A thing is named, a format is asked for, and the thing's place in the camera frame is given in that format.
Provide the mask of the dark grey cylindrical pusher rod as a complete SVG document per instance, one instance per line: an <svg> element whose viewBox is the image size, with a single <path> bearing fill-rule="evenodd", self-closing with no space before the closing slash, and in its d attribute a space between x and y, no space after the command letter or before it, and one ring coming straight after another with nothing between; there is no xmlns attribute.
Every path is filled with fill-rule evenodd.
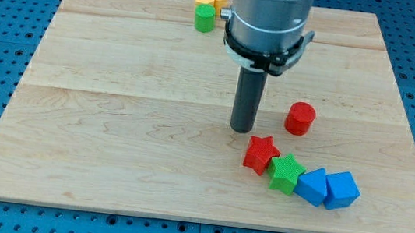
<svg viewBox="0 0 415 233"><path fill-rule="evenodd" d="M240 68L230 118L230 127L235 132L246 133L254 126L266 79L265 72L252 72L244 67Z"/></svg>

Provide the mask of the black clamp ring mount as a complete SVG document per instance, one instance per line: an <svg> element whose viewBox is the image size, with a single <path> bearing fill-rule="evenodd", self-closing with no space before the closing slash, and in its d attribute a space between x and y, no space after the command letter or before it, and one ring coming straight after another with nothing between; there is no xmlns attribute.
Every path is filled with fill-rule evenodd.
<svg viewBox="0 0 415 233"><path fill-rule="evenodd" d="M281 76L301 59L307 45L314 40L315 32L307 32L299 41L283 52L266 53L246 48L234 38L230 31L230 21L225 22L223 43L226 52L240 67L252 72L265 72Z"/></svg>

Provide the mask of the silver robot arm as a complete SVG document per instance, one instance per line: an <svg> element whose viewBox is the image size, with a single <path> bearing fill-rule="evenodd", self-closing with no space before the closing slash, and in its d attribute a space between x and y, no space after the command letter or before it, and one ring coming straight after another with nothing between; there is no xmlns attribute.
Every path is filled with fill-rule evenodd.
<svg viewBox="0 0 415 233"><path fill-rule="evenodd" d="M240 133L254 126L269 75L281 76L301 59L314 39L304 26L314 0L233 0L220 11L223 43L240 66L230 127Z"/></svg>

